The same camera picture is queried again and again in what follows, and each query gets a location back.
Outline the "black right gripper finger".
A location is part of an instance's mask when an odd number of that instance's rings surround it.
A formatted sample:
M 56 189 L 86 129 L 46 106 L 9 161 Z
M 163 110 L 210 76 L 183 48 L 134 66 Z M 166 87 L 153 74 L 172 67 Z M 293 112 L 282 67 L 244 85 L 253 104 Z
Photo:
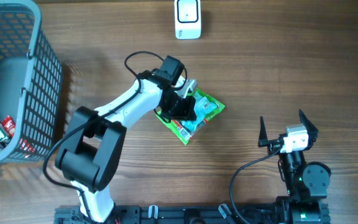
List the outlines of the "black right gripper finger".
M 318 128 L 306 117 L 301 109 L 299 109 L 299 117 L 308 134 L 318 134 Z
M 260 117 L 260 132 L 259 132 L 258 146 L 268 146 L 268 137 L 265 129 L 263 116 Z

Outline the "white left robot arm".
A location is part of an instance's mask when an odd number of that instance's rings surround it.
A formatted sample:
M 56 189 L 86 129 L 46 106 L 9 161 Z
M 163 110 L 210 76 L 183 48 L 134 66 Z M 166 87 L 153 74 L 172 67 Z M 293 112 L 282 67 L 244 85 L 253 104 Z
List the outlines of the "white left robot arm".
M 74 112 L 66 134 L 55 145 L 55 167 L 80 199 L 71 223 L 114 220 L 109 183 L 117 171 L 127 130 L 156 108 L 169 120 L 194 120 L 196 86 L 196 80 L 181 75 L 146 70 L 112 102 L 95 110 L 81 106 Z

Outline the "red snack stick packet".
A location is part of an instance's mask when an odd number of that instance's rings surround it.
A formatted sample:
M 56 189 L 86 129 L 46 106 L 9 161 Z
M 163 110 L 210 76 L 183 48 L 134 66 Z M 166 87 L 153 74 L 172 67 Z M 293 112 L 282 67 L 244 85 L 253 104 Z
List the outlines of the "red snack stick packet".
M 16 124 L 11 116 L 6 116 L 1 122 L 4 129 L 8 132 L 10 137 L 14 137 L 14 133 L 16 131 Z

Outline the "light teal wipes packet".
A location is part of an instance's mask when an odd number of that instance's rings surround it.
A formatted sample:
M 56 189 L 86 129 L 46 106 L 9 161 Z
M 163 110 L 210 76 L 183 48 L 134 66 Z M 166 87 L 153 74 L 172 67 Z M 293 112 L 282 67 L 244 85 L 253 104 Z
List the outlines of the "light teal wipes packet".
M 207 114 L 210 114 L 217 108 L 217 104 L 209 101 L 207 97 L 197 97 L 194 107 L 196 114 L 195 121 L 182 121 L 181 125 L 189 130 L 191 133 L 195 132 L 198 129 L 198 126 L 204 121 Z

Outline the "green gummy candy bag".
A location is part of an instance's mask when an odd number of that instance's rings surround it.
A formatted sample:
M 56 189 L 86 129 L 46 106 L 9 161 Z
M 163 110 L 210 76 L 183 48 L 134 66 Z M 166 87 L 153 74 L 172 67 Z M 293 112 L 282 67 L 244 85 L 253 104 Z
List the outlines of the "green gummy candy bag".
M 195 121 L 179 121 L 172 119 L 168 123 L 167 118 L 161 118 L 161 111 L 158 111 L 157 118 L 170 129 L 184 144 L 187 145 L 189 140 L 201 129 L 206 123 L 219 114 L 225 105 L 219 102 L 217 99 L 201 91 L 199 88 L 192 93 L 188 93 L 188 96 L 195 98 Z

